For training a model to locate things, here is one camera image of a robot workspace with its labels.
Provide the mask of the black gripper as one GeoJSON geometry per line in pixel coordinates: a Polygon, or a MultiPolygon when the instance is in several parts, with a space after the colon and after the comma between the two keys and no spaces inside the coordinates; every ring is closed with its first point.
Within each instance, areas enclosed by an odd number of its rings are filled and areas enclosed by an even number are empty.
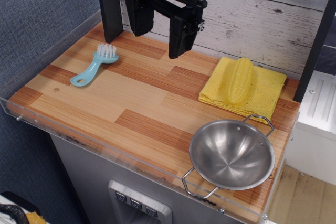
{"type": "Polygon", "coordinates": [[[150,32],[154,12],[170,18],[169,58],[190,51],[199,30],[203,29],[206,0],[125,0],[131,30],[135,36],[150,32]]]}

